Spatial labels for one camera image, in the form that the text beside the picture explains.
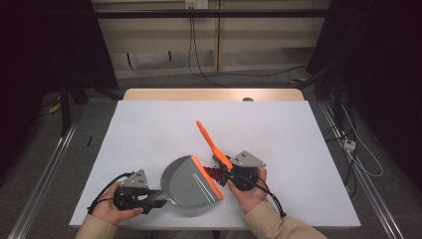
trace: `orange handle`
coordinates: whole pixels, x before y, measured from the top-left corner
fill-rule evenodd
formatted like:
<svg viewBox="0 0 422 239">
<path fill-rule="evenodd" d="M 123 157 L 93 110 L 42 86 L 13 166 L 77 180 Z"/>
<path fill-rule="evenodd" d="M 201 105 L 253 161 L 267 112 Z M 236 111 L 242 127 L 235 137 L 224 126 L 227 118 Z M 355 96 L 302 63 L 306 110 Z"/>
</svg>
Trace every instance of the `orange handle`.
<svg viewBox="0 0 422 239">
<path fill-rule="evenodd" d="M 229 158 L 226 157 L 226 154 L 220 148 L 218 148 L 214 142 L 212 141 L 210 135 L 208 134 L 205 127 L 202 125 L 201 121 L 197 120 L 196 124 L 199 127 L 199 130 L 201 131 L 202 135 L 204 136 L 205 140 L 208 142 L 208 145 L 211 147 L 211 151 L 214 153 L 214 155 L 222 162 L 224 163 L 227 168 L 232 169 L 233 164 L 230 162 Z"/>
</svg>

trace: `gray dustpan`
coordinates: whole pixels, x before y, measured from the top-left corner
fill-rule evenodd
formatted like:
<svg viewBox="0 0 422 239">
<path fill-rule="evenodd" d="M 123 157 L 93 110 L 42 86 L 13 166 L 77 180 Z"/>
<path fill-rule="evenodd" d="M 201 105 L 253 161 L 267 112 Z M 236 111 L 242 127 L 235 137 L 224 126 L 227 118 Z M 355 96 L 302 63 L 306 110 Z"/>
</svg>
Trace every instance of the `gray dustpan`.
<svg viewBox="0 0 422 239">
<path fill-rule="evenodd" d="M 171 162 L 161 175 L 161 191 L 145 201 L 169 200 L 180 208 L 199 208 L 223 199 L 211 177 L 194 155 Z"/>
</svg>

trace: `white table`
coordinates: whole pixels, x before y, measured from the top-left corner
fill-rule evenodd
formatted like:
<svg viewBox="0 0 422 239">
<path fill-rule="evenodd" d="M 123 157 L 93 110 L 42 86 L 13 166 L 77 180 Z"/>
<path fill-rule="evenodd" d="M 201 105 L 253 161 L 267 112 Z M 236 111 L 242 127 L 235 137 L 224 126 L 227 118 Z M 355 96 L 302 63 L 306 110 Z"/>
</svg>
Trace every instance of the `white table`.
<svg viewBox="0 0 422 239">
<path fill-rule="evenodd" d="M 141 90 L 143 95 L 148 90 Z M 159 90 L 151 90 L 153 95 Z M 205 166 L 213 166 L 212 152 L 195 121 L 201 120 L 217 146 L 235 155 L 246 149 L 267 163 L 268 184 L 285 211 L 311 226 L 357 227 L 360 222 L 320 134 L 308 102 L 240 102 L 243 97 L 261 98 L 265 90 L 211 91 L 225 101 L 188 100 L 194 90 L 174 91 L 171 101 L 124 101 L 118 103 L 84 193 L 70 222 L 80 226 L 87 207 L 114 177 L 145 170 L 149 187 L 159 189 L 164 168 L 174 159 L 194 154 Z M 236 198 L 220 187 L 224 199 L 195 210 L 178 209 L 169 203 L 120 224 L 133 229 L 245 229 Z"/>
</svg>

